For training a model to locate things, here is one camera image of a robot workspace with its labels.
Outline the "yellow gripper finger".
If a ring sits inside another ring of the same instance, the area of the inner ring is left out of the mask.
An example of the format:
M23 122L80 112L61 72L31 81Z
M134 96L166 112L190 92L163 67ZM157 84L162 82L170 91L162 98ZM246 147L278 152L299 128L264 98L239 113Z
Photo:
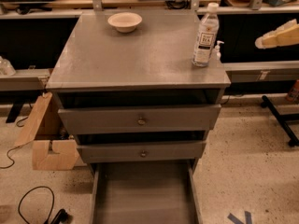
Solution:
M299 25L276 31L271 31L262 37L262 45L265 48L285 47L299 43Z
M279 30L283 30L283 29L286 29L286 28L289 28L289 27L292 27L294 26L295 24L298 24L297 23L297 19L293 19L291 21L287 21L286 23L280 25L277 29ZM265 48L263 45L262 45L262 36L258 37L256 40L255 40L255 47L258 48L258 49L272 49L272 48Z

